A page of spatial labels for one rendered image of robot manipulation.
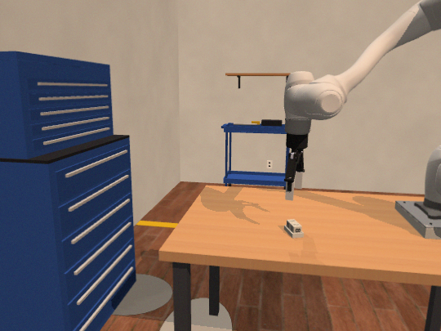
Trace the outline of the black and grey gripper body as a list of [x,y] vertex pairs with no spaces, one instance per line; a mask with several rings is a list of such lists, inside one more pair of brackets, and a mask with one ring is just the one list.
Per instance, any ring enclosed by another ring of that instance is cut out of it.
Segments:
[[[307,133],[308,134],[308,133]],[[308,146],[308,135],[294,135],[287,133],[286,147],[291,148],[291,153],[296,153],[296,162],[301,149],[305,149]]]

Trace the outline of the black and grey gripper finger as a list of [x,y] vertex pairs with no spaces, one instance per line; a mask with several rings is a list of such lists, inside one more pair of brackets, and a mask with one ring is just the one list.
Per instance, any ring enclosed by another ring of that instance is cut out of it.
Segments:
[[301,149],[300,154],[301,154],[301,159],[300,159],[299,165],[297,165],[297,167],[296,167],[296,175],[295,175],[295,188],[296,189],[302,189],[302,176],[303,176],[303,172],[305,172],[303,149]]
[[287,171],[286,171],[286,176],[284,179],[284,181],[286,181],[285,200],[293,201],[294,178],[295,178],[295,174],[296,174],[296,167],[297,167],[297,165],[299,165],[300,158],[301,158],[301,154],[298,155],[298,160],[296,162],[296,153],[289,153],[288,154]]

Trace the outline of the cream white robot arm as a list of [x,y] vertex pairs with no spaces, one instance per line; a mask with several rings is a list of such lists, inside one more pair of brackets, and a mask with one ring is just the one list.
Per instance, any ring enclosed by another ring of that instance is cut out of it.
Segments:
[[[347,102],[349,92],[386,53],[438,29],[441,29],[441,0],[420,0],[376,38],[344,73],[328,74],[317,80],[310,72],[289,74],[284,91],[285,132],[305,135],[310,133],[312,119],[336,116]],[[427,163],[424,202],[414,202],[414,206],[429,219],[441,219],[441,145],[434,149]]]

